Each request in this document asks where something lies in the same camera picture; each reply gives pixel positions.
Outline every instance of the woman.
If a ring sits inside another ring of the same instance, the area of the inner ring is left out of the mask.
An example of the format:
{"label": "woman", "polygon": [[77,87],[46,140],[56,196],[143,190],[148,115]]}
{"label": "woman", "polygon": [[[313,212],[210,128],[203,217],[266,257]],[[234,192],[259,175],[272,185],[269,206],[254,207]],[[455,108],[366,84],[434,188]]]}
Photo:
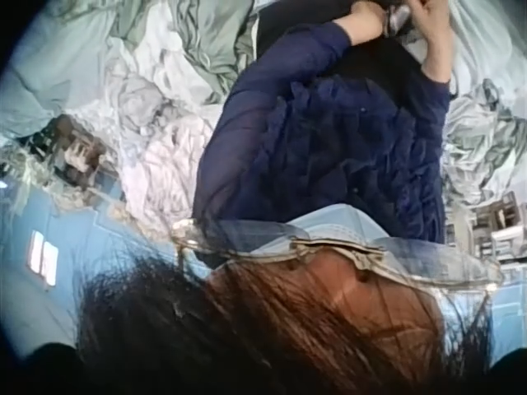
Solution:
{"label": "woman", "polygon": [[[233,87],[201,159],[194,217],[287,222],[346,203],[391,236],[442,243],[453,35],[446,0],[408,5],[428,42],[422,67],[381,38],[376,2],[271,6],[278,21],[260,37],[265,53]],[[267,49],[287,16],[333,21],[292,29]]]}

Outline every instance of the green fabric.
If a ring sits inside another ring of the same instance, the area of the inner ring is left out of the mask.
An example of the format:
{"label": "green fabric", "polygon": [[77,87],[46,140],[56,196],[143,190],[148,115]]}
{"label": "green fabric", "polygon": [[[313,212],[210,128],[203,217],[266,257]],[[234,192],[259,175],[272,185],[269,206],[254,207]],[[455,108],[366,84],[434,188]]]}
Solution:
{"label": "green fabric", "polygon": [[169,0],[186,58],[222,100],[253,61],[254,0]]}
{"label": "green fabric", "polygon": [[133,51],[145,35],[148,10],[155,3],[156,0],[121,2],[110,35],[122,39],[126,48]]}

